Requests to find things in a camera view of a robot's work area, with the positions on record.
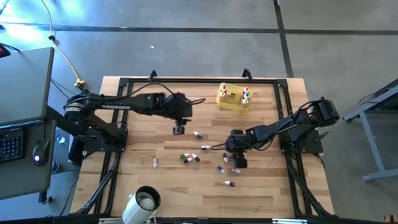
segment keyboard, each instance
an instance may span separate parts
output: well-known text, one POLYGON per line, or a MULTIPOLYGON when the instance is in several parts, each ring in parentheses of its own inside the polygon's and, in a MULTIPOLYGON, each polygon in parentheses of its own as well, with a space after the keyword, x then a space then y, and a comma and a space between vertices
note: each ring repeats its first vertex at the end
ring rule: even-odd
POLYGON ((22 128, 9 128, 0 131, 0 163, 24 157, 23 137, 22 128))

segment wooden tabletop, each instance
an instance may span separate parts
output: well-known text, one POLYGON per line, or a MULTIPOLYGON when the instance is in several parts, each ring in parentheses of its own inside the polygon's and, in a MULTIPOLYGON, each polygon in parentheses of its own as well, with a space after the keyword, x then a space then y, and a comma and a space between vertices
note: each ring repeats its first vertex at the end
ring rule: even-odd
MULTIPOLYGON (((116 95, 119 78, 104 77, 101 92, 116 95)), ((301 78, 287 80, 292 107, 296 110, 308 101, 304 82, 301 78)), ((144 84, 135 83, 133 90, 144 84)), ((200 146, 225 142, 232 129, 247 129, 277 121, 273 86, 250 85, 254 91, 254 106, 246 113, 217 108, 219 84, 168 83, 167 86, 172 91, 185 93, 191 100, 205 97, 206 101, 193 106, 192 122, 185 126, 185 135, 179 136, 172 134, 174 121, 170 119, 129 112, 129 137, 119 167, 112 216, 121 216, 128 196, 140 186, 150 185, 159 191, 162 198, 157 210, 158 217, 293 217, 286 162, 280 153, 278 138, 266 151, 249 151, 246 155, 249 167, 241 169, 241 174, 230 171, 232 161, 224 163, 222 153, 225 151, 200 149, 200 146), (197 139, 193 135, 194 131, 199 132, 203 139, 197 139), (180 160, 180 155, 184 153, 194 153, 201 161, 184 164, 180 160), (152 165, 155 157, 158 158, 156 169, 152 165), (226 175, 216 170, 218 165, 227 170, 226 175), (226 180, 235 182, 236 186, 226 186, 226 180)), ((159 91, 165 90, 161 86, 151 85, 141 93, 159 91)), ((113 112, 98 110, 96 114, 110 122, 113 112)), ((84 160, 71 212, 81 208, 97 187, 103 157, 103 152, 94 152, 84 160)), ((303 164, 308 187, 324 208, 333 213, 321 161, 312 154, 303 154, 303 164)), ((103 197, 103 207, 107 192, 108 187, 103 197)), ((303 210, 301 191, 298 190, 298 194, 303 210)))

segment yellow box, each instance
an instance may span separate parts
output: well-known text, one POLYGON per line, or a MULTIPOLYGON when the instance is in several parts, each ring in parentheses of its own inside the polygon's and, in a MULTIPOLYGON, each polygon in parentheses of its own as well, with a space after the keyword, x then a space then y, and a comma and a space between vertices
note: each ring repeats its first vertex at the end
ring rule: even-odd
POLYGON ((251 108, 251 106, 252 106, 251 105, 251 100, 253 98, 253 90, 249 89, 249 106, 247 108, 244 108, 243 106, 241 106, 242 95, 243 95, 243 89, 244 88, 245 88, 245 86, 241 87, 241 86, 232 85, 232 84, 229 84, 229 83, 221 83, 220 87, 218 88, 218 93, 217 93, 217 99, 216 99, 217 105, 219 107, 230 109, 230 110, 235 110, 235 111, 238 111, 238 112, 246 112, 246 111, 248 111, 251 108), (220 99, 220 92, 221 92, 221 87, 223 85, 226 85, 226 87, 227 87, 227 90, 226 90, 227 94, 228 93, 234 93, 235 96, 228 96, 227 95, 227 96, 225 96, 225 100, 222 101, 220 99))

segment gray floor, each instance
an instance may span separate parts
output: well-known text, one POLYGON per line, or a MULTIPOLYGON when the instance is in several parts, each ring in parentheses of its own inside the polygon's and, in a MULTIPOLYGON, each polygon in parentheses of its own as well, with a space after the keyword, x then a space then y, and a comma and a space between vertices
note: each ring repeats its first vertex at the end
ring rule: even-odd
MULTIPOLYGON (((271 0, 46 2, 57 25, 277 28, 271 0)), ((398 28, 398 2, 394 0, 280 0, 280 6, 286 29, 398 28)), ((0 16, 1 22, 48 24, 49 20, 40 1, 10 0, 0 16)), ((21 50, 50 45, 48 31, 30 26, 3 26, 6 30, 0 30, 0 40, 5 44, 21 50)), ((59 47, 93 92, 99 90, 104 75, 148 76, 151 70, 159 75, 237 77, 248 67, 255 77, 287 76, 278 34, 56 32, 55 35, 59 47)), ((287 44, 294 77, 305 79, 309 98, 325 96, 333 100, 341 116, 357 108, 362 96, 398 77, 396 35, 288 35, 287 44)), ((52 76, 73 89, 75 77, 59 53, 55 55, 52 76)), ((65 97, 52 86, 50 106, 61 111, 64 102, 65 97)), ((398 177, 362 181, 362 174, 376 171, 376 165, 361 123, 339 121, 322 129, 326 130, 330 134, 323 140, 324 160, 335 213, 346 218, 379 221, 386 214, 398 213, 398 177)), ((391 150, 390 154, 384 154, 396 156, 397 149, 391 150)), ((37 195, 0 201, 0 220, 59 215, 75 175, 67 172, 53 176, 50 191, 54 203, 38 205, 37 195), (8 203, 19 208, 4 209, 8 203)))

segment white cable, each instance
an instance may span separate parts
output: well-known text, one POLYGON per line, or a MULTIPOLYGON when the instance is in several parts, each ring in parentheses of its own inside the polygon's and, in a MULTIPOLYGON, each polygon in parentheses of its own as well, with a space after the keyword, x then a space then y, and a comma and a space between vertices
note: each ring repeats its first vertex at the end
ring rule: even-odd
MULTIPOLYGON (((50 10, 48 9, 48 7, 47 7, 47 5, 44 3, 44 1, 43 1, 43 0, 41 0, 41 1, 42 1, 44 7, 46 8, 46 10, 47 10, 47 12, 48 12, 48 14, 49 14, 49 18, 50 18, 50 36, 53 36, 53 35, 52 35, 52 19, 51 19, 50 10)), ((72 63, 70 63, 68 57, 67 57, 67 56, 62 52, 62 50, 56 45, 56 43, 55 43, 54 40, 51 40, 51 42, 53 43, 53 45, 55 46, 55 48, 57 48, 58 51, 62 54, 62 56, 65 58, 65 60, 68 62, 69 66, 72 68, 72 70, 73 70, 73 72, 74 72, 76 78, 79 80, 80 78, 79 78, 79 76, 77 75, 77 72, 76 72, 76 70, 75 70, 75 67, 73 67, 72 63)))

